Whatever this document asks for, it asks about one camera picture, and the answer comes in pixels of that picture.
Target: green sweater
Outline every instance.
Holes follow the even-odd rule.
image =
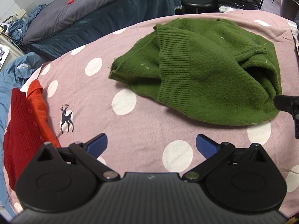
[[[183,18],[154,29],[113,62],[109,78],[203,122],[249,125],[278,114],[272,42],[225,19]]]

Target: black stool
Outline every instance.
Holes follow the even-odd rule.
[[[181,0],[186,14],[215,13],[219,11],[217,0]]]

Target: plant pot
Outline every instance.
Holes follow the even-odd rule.
[[[294,0],[282,0],[280,4],[280,16],[289,19],[291,21],[295,20],[295,17],[299,10],[299,4]]]

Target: black deer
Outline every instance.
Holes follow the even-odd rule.
[[[65,105],[65,109],[63,109],[63,106],[60,108],[62,111],[62,116],[61,116],[61,132],[63,134],[62,126],[66,122],[68,124],[68,132],[70,131],[70,123],[73,125],[73,130],[74,131],[74,124],[71,121],[71,115],[73,112],[71,112],[68,116],[66,116],[66,110],[68,109],[68,105]]]

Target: orange sweater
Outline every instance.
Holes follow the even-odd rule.
[[[47,106],[41,94],[42,90],[43,88],[37,79],[32,81],[28,88],[27,99],[30,102],[36,123],[44,140],[52,142],[55,147],[61,147],[47,123]]]

